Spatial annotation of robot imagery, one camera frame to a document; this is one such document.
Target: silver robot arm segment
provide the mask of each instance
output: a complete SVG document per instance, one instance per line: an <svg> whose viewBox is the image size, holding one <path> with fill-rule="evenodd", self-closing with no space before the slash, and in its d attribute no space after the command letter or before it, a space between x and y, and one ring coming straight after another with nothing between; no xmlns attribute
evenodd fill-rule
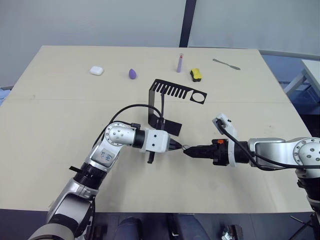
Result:
<svg viewBox="0 0 320 240"><path fill-rule="evenodd" d="M118 159L120 150L132 146L142 152L164 153L168 151L169 143L170 136L163 130L140 130L122 122L108 125L102 141L93 147L81 169L70 167L76 175L51 205L47 224L34 232L29 240L73 240L81 236L93 212L92 201Z"/></svg>

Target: black pole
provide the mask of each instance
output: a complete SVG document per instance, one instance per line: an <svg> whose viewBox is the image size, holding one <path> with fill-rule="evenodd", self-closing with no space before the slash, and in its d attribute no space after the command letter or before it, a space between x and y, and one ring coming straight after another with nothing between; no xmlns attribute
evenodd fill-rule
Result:
<svg viewBox="0 0 320 240"><path fill-rule="evenodd" d="M186 0L179 48L187 48L197 0Z"/></svg>

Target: table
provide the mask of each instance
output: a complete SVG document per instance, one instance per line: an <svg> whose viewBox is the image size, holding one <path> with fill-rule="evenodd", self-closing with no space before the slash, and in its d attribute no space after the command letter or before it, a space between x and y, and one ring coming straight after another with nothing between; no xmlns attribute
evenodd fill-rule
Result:
<svg viewBox="0 0 320 240"><path fill-rule="evenodd" d="M292 94L304 81L308 80L315 93L320 98L320 61L301 60L304 65L304 70L296 76L284 92L289 96Z"/></svg>
<svg viewBox="0 0 320 240"><path fill-rule="evenodd" d="M179 54L184 54L177 73ZM212 59L241 68L234 70ZM89 74L93 65L101 76ZM137 79L128 78L129 69ZM199 68L201 82L192 82ZM225 113L238 139L310 134L256 49L43 46L0 107L0 208L45 211L80 167L120 108L148 102L154 79L208 93L204 105L165 98L165 118L182 123L182 144L221 138L212 119ZM160 105L160 98L155 99ZM119 120L147 127L147 109ZM214 166L180 150L148 154L126 147L96 198L98 212L277 213L311 208L294 170Z"/></svg>

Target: gray wall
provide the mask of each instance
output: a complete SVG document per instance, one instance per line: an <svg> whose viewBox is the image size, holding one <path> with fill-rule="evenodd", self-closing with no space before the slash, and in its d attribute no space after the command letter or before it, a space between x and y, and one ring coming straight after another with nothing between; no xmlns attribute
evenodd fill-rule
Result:
<svg viewBox="0 0 320 240"><path fill-rule="evenodd" d="M320 1L198 0L189 47L320 55Z"/></svg>
<svg viewBox="0 0 320 240"><path fill-rule="evenodd" d="M0 86L42 45L178 47L186 0L0 0Z"/></svg>

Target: gray floor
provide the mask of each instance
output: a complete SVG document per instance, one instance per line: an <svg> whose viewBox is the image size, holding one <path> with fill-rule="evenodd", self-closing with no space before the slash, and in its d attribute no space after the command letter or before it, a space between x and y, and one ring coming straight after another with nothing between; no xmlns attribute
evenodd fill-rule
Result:
<svg viewBox="0 0 320 240"><path fill-rule="evenodd" d="M22 211L0 209L0 239L23 240L46 219L43 211ZM245 240L287 240L302 226L290 215L307 222L309 212L272 214L195 214L211 240L221 239L226 225L237 224L243 229ZM118 224L128 218L142 221L144 240L169 240L165 213L97 213L96 224L107 225L104 240L113 240ZM307 227L296 240L313 240L313 231Z"/></svg>

